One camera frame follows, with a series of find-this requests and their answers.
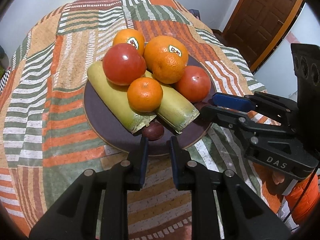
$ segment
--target tablecloth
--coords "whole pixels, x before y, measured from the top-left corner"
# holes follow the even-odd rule
[[[0,82],[0,200],[26,235],[85,169],[109,169],[127,156],[95,134],[83,109],[88,67],[125,28],[141,31],[146,41],[158,35],[181,41],[217,92],[265,90],[239,51],[175,0],[77,0],[52,11],[30,30]],[[211,170],[234,170],[276,212],[270,171],[244,159],[241,149],[232,131],[214,124],[188,151]],[[190,201],[188,191],[174,187],[169,157],[149,158],[143,189],[128,193],[130,239],[191,239]]]

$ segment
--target metal bolt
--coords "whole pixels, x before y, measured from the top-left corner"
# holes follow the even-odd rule
[[[224,172],[224,175],[226,175],[227,177],[231,178],[231,177],[233,177],[235,175],[235,173],[232,170],[226,170]]]
[[[93,174],[93,170],[91,170],[91,169],[88,169],[88,170],[85,170],[85,171],[84,171],[84,175],[85,175],[85,176],[88,176],[88,177],[89,177],[89,176],[91,176],[92,174]]]
[[[187,162],[187,165],[188,165],[189,167],[196,167],[196,166],[197,166],[197,163],[196,163],[195,161],[188,161],[188,162]]]
[[[239,122],[244,123],[245,122],[245,118],[244,117],[239,117]]]
[[[258,138],[255,137],[255,136],[252,136],[252,137],[250,138],[250,142],[251,142],[252,144],[257,144],[258,141],[259,141]]]
[[[122,167],[128,167],[129,165],[130,165],[130,161],[128,161],[128,160],[124,160],[121,162]]]

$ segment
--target wooden door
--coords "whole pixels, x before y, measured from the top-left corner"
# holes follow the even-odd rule
[[[277,35],[296,1],[243,0],[223,36],[230,46],[240,51],[249,67]]]

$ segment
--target plate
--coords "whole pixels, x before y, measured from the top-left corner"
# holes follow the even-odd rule
[[[190,55],[188,65],[203,68],[203,66]],[[215,91],[215,86],[212,83],[210,93],[203,101],[207,102],[211,99]],[[133,135],[128,132],[103,103],[89,81],[87,81],[84,89],[84,111],[92,129],[107,144],[123,152],[129,152],[139,147],[141,133],[138,131]],[[163,124],[164,135],[157,141],[149,142],[149,156],[166,155],[169,153],[167,141],[171,136],[176,134],[161,118],[156,117],[155,120],[156,122]],[[199,117],[196,118],[182,130],[182,134],[177,136],[180,147],[187,149],[194,145],[206,134],[211,125],[211,122],[202,120]]]

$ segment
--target tomato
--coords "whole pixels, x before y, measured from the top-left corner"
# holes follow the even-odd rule
[[[191,103],[195,103],[206,98],[211,89],[211,80],[203,68],[186,66],[182,78],[174,87]]]
[[[144,58],[134,46],[119,43],[110,48],[103,58],[103,71],[112,83],[128,86],[146,72]]]

